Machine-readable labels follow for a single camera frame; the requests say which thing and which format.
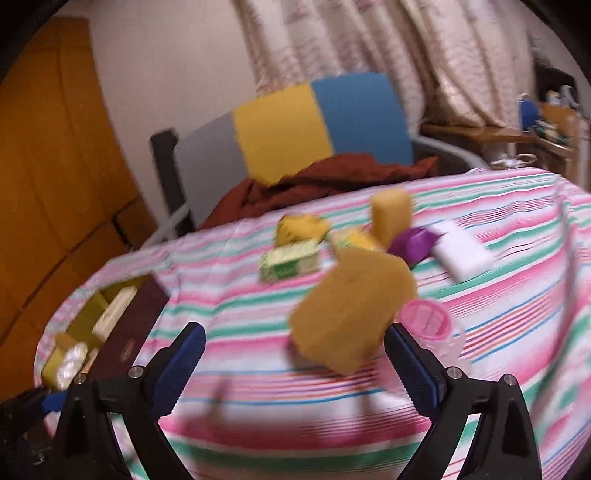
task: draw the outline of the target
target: wooden cabinet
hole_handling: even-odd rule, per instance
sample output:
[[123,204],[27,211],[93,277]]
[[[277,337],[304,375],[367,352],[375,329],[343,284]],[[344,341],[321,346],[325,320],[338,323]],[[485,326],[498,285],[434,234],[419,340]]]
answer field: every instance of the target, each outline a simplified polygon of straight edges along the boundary
[[[88,21],[53,18],[0,84],[0,401],[33,385],[51,315],[155,230],[111,129]],[[132,242],[115,218],[141,224]]]

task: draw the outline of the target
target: gray panel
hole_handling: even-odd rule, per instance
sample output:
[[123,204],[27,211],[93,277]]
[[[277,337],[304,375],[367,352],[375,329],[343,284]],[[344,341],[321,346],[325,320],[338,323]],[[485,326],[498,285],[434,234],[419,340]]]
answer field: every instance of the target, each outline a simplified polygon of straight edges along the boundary
[[183,138],[174,158],[196,227],[232,187],[248,177],[231,113]]

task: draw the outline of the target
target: brown fabric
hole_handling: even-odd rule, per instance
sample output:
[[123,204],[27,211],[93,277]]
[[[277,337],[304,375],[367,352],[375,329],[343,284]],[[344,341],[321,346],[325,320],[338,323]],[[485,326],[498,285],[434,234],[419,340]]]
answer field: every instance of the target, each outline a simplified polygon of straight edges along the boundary
[[370,154],[340,154],[313,163],[292,177],[283,177],[271,187],[245,179],[224,195],[197,230],[340,193],[434,177],[438,164],[438,158],[431,157],[409,167],[379,165]]

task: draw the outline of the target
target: tablecloth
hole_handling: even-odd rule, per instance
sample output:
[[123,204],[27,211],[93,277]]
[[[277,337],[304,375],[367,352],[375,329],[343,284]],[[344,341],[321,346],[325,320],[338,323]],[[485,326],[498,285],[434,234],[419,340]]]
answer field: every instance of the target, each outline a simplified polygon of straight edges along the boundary
[[[519,380],[530,409],[545,480],[561,478],[591,432],[591,196],[534,168],[476,171],[402,184],[414,223],[453,219],[486,244],[493,270],[456,284],[429,258],[413,269],[421,297],[442,301],[466,327],[462,352],[474,378]],[[430,423],[408,397],[384,392],[374,363],[340,377],[301,359],[287,319],[334,263],[273,286],[258,263],[286,212],[322,215],[335,228],[369,223],[377,189],[306,203],[258,219],[187,235],[109,261],[63,303],[47,325],[35,380],[65,330],[99,288],[148,271],[170,301],[137,363],[171,343],[189,321],[207,347],[173,413],[160,420],[196,478],[394,479]],[[455,478],[477,418],[470,418],[445,478]],[[130,470],[146,478],[120,422]]]

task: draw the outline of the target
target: chair armrest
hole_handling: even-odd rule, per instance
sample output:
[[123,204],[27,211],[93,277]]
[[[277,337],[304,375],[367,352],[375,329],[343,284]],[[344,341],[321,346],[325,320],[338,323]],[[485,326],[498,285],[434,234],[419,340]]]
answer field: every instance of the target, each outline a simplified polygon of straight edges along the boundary
[[189,205],[185,203],[182,205],[176,212],[174,212],[162,225],[158,227],[150,238],[148,238],[141,248],[153,247],[156,244],[159,244],[165,237],[172,236],[172,238],[176,238],[176,232],[174,228],[186,217],[189,216],[190,210]]
[[430,155],[439,156],[442,175],[465,173],[473,168],[485,168],[488,164],[475,153],[449,143],[419,135],[411,139],[415,158],[425,158]]

